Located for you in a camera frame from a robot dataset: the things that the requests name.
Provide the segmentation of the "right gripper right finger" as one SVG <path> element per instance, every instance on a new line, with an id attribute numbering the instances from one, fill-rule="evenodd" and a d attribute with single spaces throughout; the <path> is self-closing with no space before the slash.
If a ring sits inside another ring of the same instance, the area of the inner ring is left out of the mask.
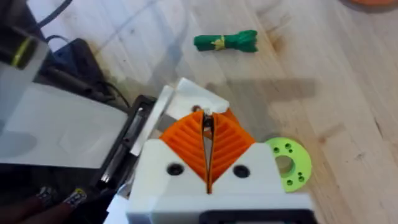
<path id="1" fill-rule="evenodd" d="M 284 195 L 271 149 L 223 114 L 212 117 L 208 193 Z"/>

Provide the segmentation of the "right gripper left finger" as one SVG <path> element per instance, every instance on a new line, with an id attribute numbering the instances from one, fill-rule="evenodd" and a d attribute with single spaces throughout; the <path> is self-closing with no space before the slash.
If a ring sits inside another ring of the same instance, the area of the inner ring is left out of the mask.
<path id="1" fill-rule="evenodd" d="M 176 121 L 158 139 L 146 141 L 131 198 L 194 196 L 207 193 L 203 112 Z"/>

